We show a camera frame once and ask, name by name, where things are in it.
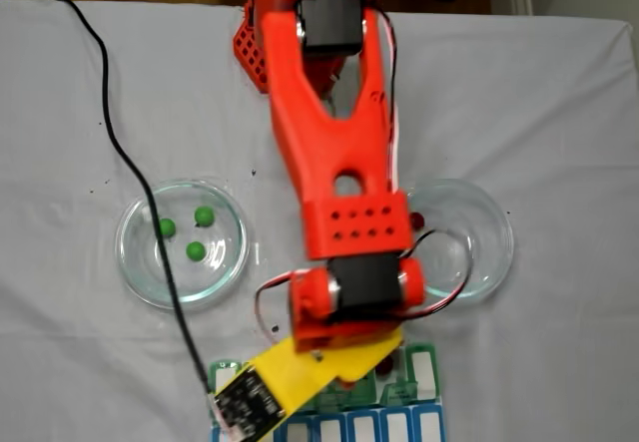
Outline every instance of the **green ball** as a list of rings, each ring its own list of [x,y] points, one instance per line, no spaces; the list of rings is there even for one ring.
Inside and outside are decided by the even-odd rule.
[[[213,208],[208,206],[200,206],[196,209],[196,224],[201,227],[209,227],[216,220]]]
[[[207,255],[207,250],[201,242],[194,240],[187,245],[187,256],[190,260],[199,262]]]
[[[164,218],[160,220],[160,232],[164,237],[172,237],[176,233],[176,224],[172,220]]]

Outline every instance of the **white fabric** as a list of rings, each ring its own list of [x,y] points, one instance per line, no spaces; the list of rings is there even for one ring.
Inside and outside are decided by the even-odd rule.
[[[81,6],[111,55],[115,129],[144,173],[215,176],[248,215],[259,250],[247,277],[189,317],[207,361],[246,360],[266,347],[253,290],[308,264],[268,101],[233,57],[242,12]],[[393,18],[400,183],[477,183],[517,239],[494,297],[407,328],[438,349],[450,440],[634,439],[639,97],[628,26]],[[100,78],[98,49],[68,7],[0,2],[0,439],[206,440],[173,316],[138,300],[114,261],[119,217],[141,190],[99,124]],[[284,293],[265,305],[285,327]]]

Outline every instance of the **hole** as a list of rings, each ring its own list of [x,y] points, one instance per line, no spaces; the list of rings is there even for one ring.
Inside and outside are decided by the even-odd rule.
[[[375,374],[379,377],[387,377],[394,366],[392,356],[385,357],[375,368]]]
[[[333,190],[337,196],[358,196],[361,184],[355,173],[342,173],[335,178]]]
[[[336,115],[335,103],[332,96],[327,96],[321,100],[321,104],[323,105],[324,110],[327,114],[331,115],[333,118]]]
[[[410,226],[412,230],[422,230],[426,225],[426,221],[420,213],[410,213]]]
[[[325,68],[321,69],[322,66],[325,66],[325,62],[322,60],[317,63],[305,61],[307,75],[315,72],[322,74],[322,71],[326,71]],[[326,96],[332,97],[334,112],[327,110],[329,115],[337,119],[347,119],[354,112],[361,92],[363,67],[359,63],[359,55],[346,58],[341,69],[335,68],[335,72],[336,74],[333,74],[332,78],[334,81],[332,88],[330,85],[323,85],[322,88],[316,88],[316,91],[319,91],[318,96],[321,99]]]

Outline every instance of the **glass petri dish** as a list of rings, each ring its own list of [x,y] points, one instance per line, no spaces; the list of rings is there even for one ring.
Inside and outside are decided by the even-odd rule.
[[[428,294],[443,298],[458,286],[467,272],[468,249],[473,269],[458,300],[482,299],[504,281],[514,237],[510,222],[487,192],[461,180],[434,180],[408,190],[408,205],[424,217],[426,229],[441,231],[424,239],[414,253]]]
[[[249,255],[249,236],[242,210],[222,188],[200,180],[173,180],[153,189],[161,219],[176,224],[176,233],[165,238],[171,269],[184,309],[212,303],[238,281]],[[213,209],[215,221],[198,227],[195,210]],[[201,242],[206,255],[189,259],[187,245]],[[135,200],[125,211],[115,244],[116,259],[128,286],[141,299],[172,309],[146,198]]]

